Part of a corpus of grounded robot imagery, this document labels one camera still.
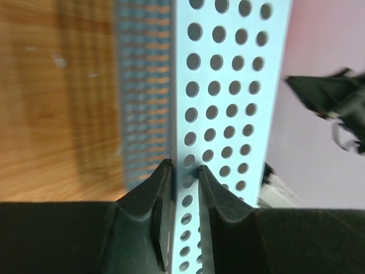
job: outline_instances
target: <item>hole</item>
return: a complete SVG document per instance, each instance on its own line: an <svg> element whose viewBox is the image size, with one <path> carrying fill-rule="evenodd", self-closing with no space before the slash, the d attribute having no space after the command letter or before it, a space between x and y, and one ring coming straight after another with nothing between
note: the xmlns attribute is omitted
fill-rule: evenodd
<svg viewBox="0 0 365 274"><path fill-rule="evenodd" d="M181 218L181 224L186 225L186 224L190 223L191 220L192 220L192 215L190 213L186 213Z"/></svg>
<svg viewBox="0 0 365 274"><path fill-rule="evenodd" d="M263 59L262 59L262 57L256 57L253 60L252 67L256 71L262 70L262 68L263 68Z"/></svg>
<svg viewBox="0 0 365 274"><path fill-rule="evenodd" d="M191 232L190 232L190 230L186 230L186 231L184 231L182 234L181 234L181 236L180 236L180 240L181 241L187 241L189 238L190 238L190 236L191 236Z"/></svg>
<svg viewBox="0 0 365 274"><path fill-rule="evenodd" d="M220 170L219 170L219 175L221 175L221 177L227 177L230 173L230 168L229 166L223 166Z"/></svg>
<svg viewBox="0 0 365 274"><path fill-rule="evenodd" d="M219 93L219 91L221 90L221 85L219 84L218 81L212 81L209 86L208 86L208 93L211 96L215 96Z"/></svg>
<svg viewBox="0 0 365 274"><path fill-rule="evenodd" d="M256 113L256 104L250 103L246 107L246 114L248 116L253 116Z"/></svg>
<svg viewBox="0 0 365 274"><path fill-rule="evenodd" d="M191 167L195 162L195 157L192 154L189 154L188 156L185 157L184 160L184 167L189 168Z"/></svg>
<svg viewBox="0 0 365 274"><path fill-rule="evenodd" d="M219 70L223 66L222 56L215 54L210 59L210 67L212 70Z"/></svg>
<svg viewBox="0 0 365 274"><path fill-rule="evenodd" d="M198 41L201 38L202 29L198 23L191 23L188 27L188 37L192 41Z"/></svg>
<svg viewBox="0 0 365 274"><path fill-rule="evenodd" d="M196 118L198 117L198 112L194 107L189 108L186 112L185 112L185 120L188 123L192 123L196 120Z"/></svg>
<svg viewBox="0 0 365 274"><path fill-rule="evenodd" d="M222 26L217 26L214 28L212 35L216 43L222 43L226 38L226 31Z"/></svg>
<svg viewBox="0 0 365 274"><path fill-rule="evenodd" d="M256 43L259 46L264 46L267 43L267 33L265 31L260 31L256 36Z"/></svg>
<svg viewBox="0 0 365 274"><path fill-rule="evenodd" d="M248 38L247 31L245 29L239 29L236 32L236 43L239 45L243 45L246 43Z"/></svg>
<svg viewBox="0 0 365 274"><path fill-rule="evenodd" d="M238 71L244 67L244 59L241 56L236 56L232 60L232 67L234 70Z"/></svg>
<svg viewBox="0 0 365 274"><path fill-rule="evenodd" d="M227 139L232 138L234 135L234 127L232 126L228 126L226 127L226 129L223 132L223 136L226 137Z"/></svg>
<svg viewBox="0 0 365 274"><path fill-rule="evenodd" d="M224 159L229 158L232 155L232 148L231 147L223 148L221 155Z"/></svg>
<svg viewBox="0 0 365 274"><path fill-rule="evenodd" d="M184 143L186 146L192 146L196 141L196 134L194 132L189 132L185 135Z"/></svg>
<svg viewBox="0 0 365 274"><path fill-rule="evenodd" d="M243 133L246 137L250 136L253 133L253 126L251 124L245 125Z"/></svg>
<svg viewBox="0 0 365 274"><path fill-rule="evenodd" d="M236 189L238 191L242 191L244 190L244 188L246 187L246 182L245 181L239 181L237 184L236 184Z"/></svg>
<svg viewBox="0 0 365 274"><path fill-rule="evenodd" d="M193 176L192 175L188 175L184 178L184 181L182 182L182 186L184 188L189 188L193 185Z"/></svg>
<svg viewBox="0 0 365 274"><path fill-rule="evenodd" d="M232 117L235 117L235 115L237 114L237 111L238 111L238 108L235 104L230 104L228 107L227 107L227 110L226 110L226 115L230 118Z"/></svg>
<svg viewBox="0 0 365 274"><path fill-rule="evenodd" d="M251 151L251 147L249 144L244 144L242 147L241 147L241 154L243 156L246 156L248 153L250 153Z"/></svg>
<svg viewBox="0 0 365 274"><path fill-rule="evenodd" d="M204 153L203 153L203 156L202 156L202 159L203 161L205 162L209 162L211 159L213 159L213 151L212 150L206 150Z"/></svg>
<svg viewBox="0 0 365 274"><path fill-rule="evenodd" d="M185 257L187 254L189 254L189 252L190 252L190 247L183 247L180 250L180 256Z"/></svg>
<svg viewBox="0 0 365 274"><path fill-rule="evenodd" d="M191 70L197 70L200 66L200 57L196 53L191 53L186 59L186 65Z"/></svg>
<svg viewBox="0 0 365 274"><path fill-rule="evenodd" d="M188 207L189 205L191 205L193 202L193 196L192 195L187 195L183 198L181 205L183 207Z"/></svg>
<svg viewBox="0 0 365 274"><path fill-rule="evenodd" d="M258 81L252 81L249 86L249 92L251 94L257 94L260 90L260 83Z"/></svg>
<svg viewBox="0 0 365 274"><path fill-rule="evenodd" d="M185 270L187 270L187 269L188 269L188 267L189 267L189 262L188 262L188 261L185 261L185 262L183 262L182 264L180 264L180 266L179 266L179 270L180 270L181 272L184 272Z"/></svg>
<svg viewBox="0 0 365 274"><path fill-rule="evenodd" d="M204 0L189 0L189 3L193 9L198 10L203 6Z"/></svg>
<svg viewBox="0 0 365 274"><path fill-rule="evenodd" d="M189 82L187 85L186 85L186 95L189 96L189 97L195 97L198 92L199 92L199 85L197 82Z"/></svg>
<svg viewBox="0 0 365 274"><path fill-rule="evenodd" d="M263 4L260 10L261 18L267 20L271 17L271 14L272 14L271 5L268 3Z"/></svg>
<svg viewBox="0 0 365 274"><path fill-rule="evenodd" d="M246 163L242 163L242 164L240 164L239 166L238 166L238 173L240 173L240 174L244 174L244 173L246 173L247 172L247 170L249 169L249 166L248 166L248 164L246 164Z"/></svg>
<svg viewBox="0 0 365 274"><path fill-rule="evenodd" d="M207 142L212 141L215 137L216 137L216 131L214 129L212 129L212 128L209 128L204 133L204 140L206 140Z"/></svg>
<svg viewBox="0 0 365 274"><path fill-rule="evenodd" d="M241 84L239 81L233 81L231 84L229 84L229 93L232 95L236 95L241 90Z"/></svg>
<svg viewBox="0 0 365 274"><path fill-rule="evenodd" d="M206 110L206 117L209 120L214 119L218 115L218 108L216 106L210 106Z"/></svg>
<svg viewBox="0 0 365 274"><path fill-rule="evenodd" d="M238 11L243 17L247 17L251 13L251 3L247 0L242 0L238 5Z"/></svg>
<svg viewBox="0 0 365 274"><path fill-rule="evenodd" d="M219 13L225 13L228 9L228 1L227 0L216 0L216 10Z"/></svg>

